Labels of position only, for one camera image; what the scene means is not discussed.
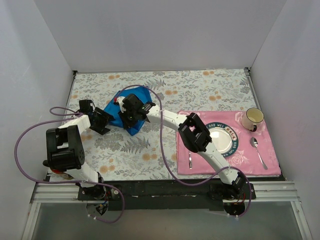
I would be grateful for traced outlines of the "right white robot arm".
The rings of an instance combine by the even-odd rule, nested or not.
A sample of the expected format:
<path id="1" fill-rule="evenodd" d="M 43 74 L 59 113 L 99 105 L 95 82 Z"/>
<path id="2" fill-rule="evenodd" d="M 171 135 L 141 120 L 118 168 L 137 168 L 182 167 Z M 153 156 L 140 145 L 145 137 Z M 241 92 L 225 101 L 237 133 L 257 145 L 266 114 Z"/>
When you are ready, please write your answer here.
<path id="1" fill-rule="evenodd" d="M 232 167 L 219 153 L 208 128 L 200 117 L 164 110 L 153 102 L 143 103 L 135 94 L 120 96 L 114 101 L 120 107 L 118 113 L 124 128 L 133 127 L 138 121 L 147 121 L 175 130 L 184 146 L 192 153 L 200 155 L 219 176 L 221 183 L 214 186 L 208 195 L 215 200 L 252 199 L 253 189 L 248 178 L 238 168 Z"/>

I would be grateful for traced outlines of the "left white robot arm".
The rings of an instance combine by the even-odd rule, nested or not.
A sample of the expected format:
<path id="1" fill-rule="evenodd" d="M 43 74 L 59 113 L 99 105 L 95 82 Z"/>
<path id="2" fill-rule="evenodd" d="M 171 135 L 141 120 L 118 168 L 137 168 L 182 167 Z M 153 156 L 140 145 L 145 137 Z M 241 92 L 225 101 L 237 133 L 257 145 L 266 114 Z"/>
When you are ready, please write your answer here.
<path id="1" fill-rule="evenodd" d="M 103 177 L 85 162 L 85 151 L 81 134 L 88 129 L 104 135 L 110 131 L 107 125 L 115 118 L 104 110 L 95 107 L 90 99 L 79 101 L 82 116 L 75 118 L 58 128 L 46 131 L 47 159 L 43 161 L 45 167 L 53 173 L 67 175 L 78 181 L 84 194 L 95 200 L 103 199 L 107 194 L 106 187 L 101 184 Z"/>

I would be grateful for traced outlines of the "blue cloth napkin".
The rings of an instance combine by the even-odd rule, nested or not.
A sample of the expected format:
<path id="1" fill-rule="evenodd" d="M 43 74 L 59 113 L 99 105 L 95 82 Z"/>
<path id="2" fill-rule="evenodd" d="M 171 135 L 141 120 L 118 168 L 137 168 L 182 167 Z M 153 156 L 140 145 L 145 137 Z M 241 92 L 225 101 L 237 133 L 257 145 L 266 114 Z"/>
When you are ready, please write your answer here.
<path id="1" fill-rule="evenodd" d="M 104 108 L 104 111 L 112 115 L 115 120 L 110 121 L 109 124 L 115 127 L 123 128 L 122 120 L 120 119 L 119 112 L 120 107 L 114 104 L 115 97 L 125 97 L 124 106 L 127 111 L 138 111 L 142 110 L 144 106 L 152 102 L 150 92 L 147 88 L 143 86 L 137 86 L 131 89 L 125 89 L 118 91 L 111 101 Z M 137 134 L 140 129 L 125 129 L 131 136 Z"/>

